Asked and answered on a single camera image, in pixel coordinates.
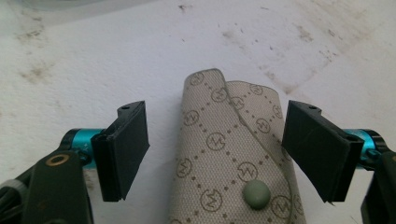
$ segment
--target patterned cloth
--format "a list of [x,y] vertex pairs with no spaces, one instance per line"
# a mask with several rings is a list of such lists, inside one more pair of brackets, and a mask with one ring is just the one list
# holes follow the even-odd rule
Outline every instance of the patterned cloth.
[[[169,223],[305,223],[276,91],[206,70],[186,79],[182,114]],[[252,179],[271,191],[260,211],[242,196]]]

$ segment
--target white surface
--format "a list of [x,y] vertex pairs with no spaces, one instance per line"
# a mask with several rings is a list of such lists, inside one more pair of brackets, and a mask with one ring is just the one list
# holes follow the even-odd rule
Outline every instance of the white surface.
[[[0,2],[0,182],[77,127],[107,127],[120,105],[146,100],[151,148],[125,202],[95,223],[165,223],[184,78],[219,68],[227,80],[323,109],[342,128],[371,128],[396,148],[396,3],[320,0],[103,0],[37,11]],[[345,203],[323,204],[296,168],[307,222],[361,223],[371,174]]]

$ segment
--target white table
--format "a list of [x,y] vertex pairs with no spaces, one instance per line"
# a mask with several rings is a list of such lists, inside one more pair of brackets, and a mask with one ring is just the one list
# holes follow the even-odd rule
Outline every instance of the white table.
[[[39,11],[0,2],[0,183],[69,129],[106,128],[119,106],[146,100],[151,147],[127,200],[103,203],[95,172],[87,177],[95,223],[165,223],[184,78],[212,67],[277,90],[284,114],[288,100],[307,102],[396,148],[392,0],[87,3]],[[308,223],[361,223],[372,173],[358,170],[334,205],[296,174]]]

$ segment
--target beige fabric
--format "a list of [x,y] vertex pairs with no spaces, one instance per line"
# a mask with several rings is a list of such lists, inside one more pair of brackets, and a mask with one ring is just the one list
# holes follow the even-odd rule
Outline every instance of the beige fabric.
[[[186,79],[182,115],[171,224],[305,223],[276,91],[198,72]],[[261,211],[242,197],[252,179],[271,190]]]

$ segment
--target green round object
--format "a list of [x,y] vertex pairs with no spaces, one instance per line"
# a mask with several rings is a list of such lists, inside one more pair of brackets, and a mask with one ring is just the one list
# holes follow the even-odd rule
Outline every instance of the green round object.
[[260,180],[250,180],[243,190],[245,202],[255,210],[263,209],[271,199],[271,191]]

